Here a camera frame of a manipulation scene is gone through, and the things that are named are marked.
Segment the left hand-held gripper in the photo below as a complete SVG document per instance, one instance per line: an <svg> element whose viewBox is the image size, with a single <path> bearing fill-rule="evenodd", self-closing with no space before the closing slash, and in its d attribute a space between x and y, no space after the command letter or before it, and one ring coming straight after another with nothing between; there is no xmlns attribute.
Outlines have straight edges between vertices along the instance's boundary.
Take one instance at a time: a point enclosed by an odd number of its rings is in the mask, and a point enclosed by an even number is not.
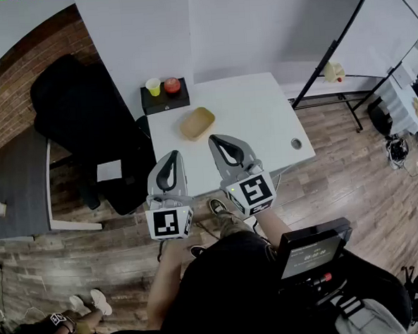
<svg viewBox="0 0 418 334"><path fill-rule="evenodd" d="M147 192L151 195L147 197L149 209L145 216L150 237L158 241L187 238L193 218L193 198L187 196L188 181L180 152L173 150L163 156L147 180Z"/></svg>

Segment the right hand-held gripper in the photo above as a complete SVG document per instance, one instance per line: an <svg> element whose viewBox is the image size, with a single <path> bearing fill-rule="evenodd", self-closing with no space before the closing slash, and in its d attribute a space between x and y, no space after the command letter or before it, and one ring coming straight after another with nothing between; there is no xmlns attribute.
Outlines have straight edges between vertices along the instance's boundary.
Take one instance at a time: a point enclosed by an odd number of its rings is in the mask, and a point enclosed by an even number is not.
<svg viewBox="0 0 418 334"><path fill-rule="evenodd" d="M223 178L221 189L244 218L272 207L276 191L271 176L247 142L230 135L213 134L208 145Z"/></svg>

